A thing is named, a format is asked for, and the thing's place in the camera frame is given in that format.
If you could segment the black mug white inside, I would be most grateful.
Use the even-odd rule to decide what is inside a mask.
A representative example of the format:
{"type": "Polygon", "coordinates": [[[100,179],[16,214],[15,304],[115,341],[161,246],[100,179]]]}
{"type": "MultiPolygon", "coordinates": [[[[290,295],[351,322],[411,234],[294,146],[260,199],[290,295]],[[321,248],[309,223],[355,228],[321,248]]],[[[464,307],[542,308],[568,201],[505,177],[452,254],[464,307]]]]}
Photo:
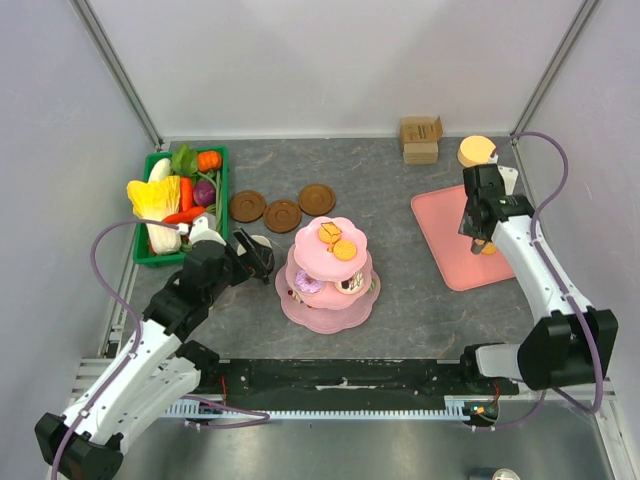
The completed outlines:
{"type": "Polygon", "coordinates": [[[253,246],[255,277],[259,278],[264,284],[268,284],[269,277],[275,266],[272,244],[267,237],[262,235],[251,235],[250,238],[253,246]]]}

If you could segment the white chocolate drizzle donut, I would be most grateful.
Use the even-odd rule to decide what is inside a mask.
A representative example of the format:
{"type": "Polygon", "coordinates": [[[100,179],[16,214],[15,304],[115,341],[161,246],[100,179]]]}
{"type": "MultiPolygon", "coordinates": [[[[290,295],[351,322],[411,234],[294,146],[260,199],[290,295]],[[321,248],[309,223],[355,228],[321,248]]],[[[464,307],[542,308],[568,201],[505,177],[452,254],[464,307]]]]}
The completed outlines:
{"type": "Polygon", "coordinates": [[[363,288],[364,283],[364,274],[361,271],[357,271],[348,279],[336,282],[335,287],[338,291],[345,295],[353,295],[358,293],[363,288]]]}

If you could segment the purple donut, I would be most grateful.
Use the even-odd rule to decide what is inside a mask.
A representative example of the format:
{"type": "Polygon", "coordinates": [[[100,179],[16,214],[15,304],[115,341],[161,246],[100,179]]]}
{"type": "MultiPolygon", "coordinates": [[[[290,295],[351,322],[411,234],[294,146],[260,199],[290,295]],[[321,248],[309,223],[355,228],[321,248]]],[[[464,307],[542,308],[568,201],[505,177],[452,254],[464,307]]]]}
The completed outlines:
{"type": "Polygon", "coordinates": [[[300,293],[315,295],[324,288],[324,281],[311,277],[304,269],[300,269],[294,280],[294,287],[300,293]]]}

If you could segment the round biscuit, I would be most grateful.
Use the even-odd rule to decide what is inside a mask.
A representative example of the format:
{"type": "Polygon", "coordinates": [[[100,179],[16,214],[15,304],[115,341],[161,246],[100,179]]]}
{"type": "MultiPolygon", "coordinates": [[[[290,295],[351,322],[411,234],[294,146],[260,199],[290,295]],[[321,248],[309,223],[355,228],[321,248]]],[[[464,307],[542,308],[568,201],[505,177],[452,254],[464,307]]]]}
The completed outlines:
{"type": "Polygon", "coordinates": [[[481,250],[484,255],[493,255],[497,251],[496,246],[491,242],[486,242],[481,250]]]}
{"type": "Polygon", "coordinates": [[[338,240],[332,245],[332,253],[341,261],[350,261],[357,255],[357,246],[351,240],[338,240]]]}
{"type": "Polygon", "coordinates": [[[333,222],[325,222],[318,230],[319,239],[328,245],[334,245],[341,239],[342,230],[333,222]]]}

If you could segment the green white cake slice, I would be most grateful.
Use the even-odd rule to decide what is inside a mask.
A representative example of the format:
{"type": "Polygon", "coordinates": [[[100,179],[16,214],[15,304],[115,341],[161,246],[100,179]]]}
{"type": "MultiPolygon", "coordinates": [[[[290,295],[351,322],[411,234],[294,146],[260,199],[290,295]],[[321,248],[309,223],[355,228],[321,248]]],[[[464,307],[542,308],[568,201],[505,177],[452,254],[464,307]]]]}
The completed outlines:
{"type": "Polygon", "coordinates": [[[372,277],[367,293],[374,293],[376,290],[376,287],[377,287],[377,280],[375,277],[372,277]]]}

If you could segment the pink three-tier cake stand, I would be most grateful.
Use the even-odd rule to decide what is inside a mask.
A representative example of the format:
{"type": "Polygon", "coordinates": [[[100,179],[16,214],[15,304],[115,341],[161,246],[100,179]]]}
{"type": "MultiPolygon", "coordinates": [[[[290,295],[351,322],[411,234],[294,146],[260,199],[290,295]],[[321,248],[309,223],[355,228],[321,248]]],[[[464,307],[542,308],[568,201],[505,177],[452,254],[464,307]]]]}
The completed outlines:
{"type": "Polygon", "coordinates": [[[319,334],[334,334],[355,328],[368,319],[378,299],[381,284],[373,268],[364,232],[345,217],[321,216],[296,233],[286,262],[276,275],[275,288],[281,309],[290,321],[319,334]],[[354,259],[338,260],[332,253],[332,245],[319,239],[318,230],[325,222],[333,222],[342,230],[341,239],[356,244],[357,255],[354,259]],[[294,280],[300,269],[324,281],[321,292],[308,295],[296,290],[294,280]],[[348,279],[357,271],[361,271],[365,277],[364,286],[358,293],[345,295],[336,289],[336,282],[348,279]],[[376,278],[377,287],[374,293],[367,293],[372,277],[376,278]]]}

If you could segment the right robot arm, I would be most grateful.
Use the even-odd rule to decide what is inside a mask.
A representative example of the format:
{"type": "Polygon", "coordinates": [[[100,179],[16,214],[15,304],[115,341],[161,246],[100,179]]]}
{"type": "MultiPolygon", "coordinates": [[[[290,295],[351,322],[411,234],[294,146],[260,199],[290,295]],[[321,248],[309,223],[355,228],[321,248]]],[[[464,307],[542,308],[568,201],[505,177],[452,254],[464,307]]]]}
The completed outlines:
{"type": "Polygon", "coordinates": [[[618,322],[609,309],[598,310],[573,285],[543,235],[534,209],[521,195],[509,195],[495,164],[463,171],[466,204],[459,232],[478,255],[493,244],[522,288],[534,326],[519,344],[469,346],[458,381],[477,394],[496,377],[522,381],[534,391],[602,384],[618,322]]]}

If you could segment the round biscuit top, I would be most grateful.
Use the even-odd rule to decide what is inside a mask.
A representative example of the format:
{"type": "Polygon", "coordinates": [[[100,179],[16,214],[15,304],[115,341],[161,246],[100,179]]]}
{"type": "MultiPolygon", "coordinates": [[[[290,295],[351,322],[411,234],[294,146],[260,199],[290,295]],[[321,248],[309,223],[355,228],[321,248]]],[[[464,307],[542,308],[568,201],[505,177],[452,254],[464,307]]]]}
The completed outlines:
{"type": "Polygon", "coordinates": [[[351,240],[338,240],[332,245],[332,253],[341,261],[350,261],[357,255],[357,246],[351,240]]]}

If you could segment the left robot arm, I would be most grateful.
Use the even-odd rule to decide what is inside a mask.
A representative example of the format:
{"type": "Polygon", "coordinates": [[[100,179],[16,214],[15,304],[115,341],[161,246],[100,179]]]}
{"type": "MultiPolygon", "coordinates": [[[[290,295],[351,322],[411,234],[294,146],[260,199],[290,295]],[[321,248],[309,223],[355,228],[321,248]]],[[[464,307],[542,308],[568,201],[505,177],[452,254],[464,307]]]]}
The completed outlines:
{"type": "Polygon", "coordinates": [[[192,249],[150,299],[135,330],[98,379],[63,414],[44,414],[36,439],[53,479],[112,479],[128,448],[175,402],[194,390],[207,393],[220,380],[220,357],[191,339],[229,287],[269,281],[271,242],[234,231],[230,245],[211,226],[211,215],[179,224],[192,249]]]}

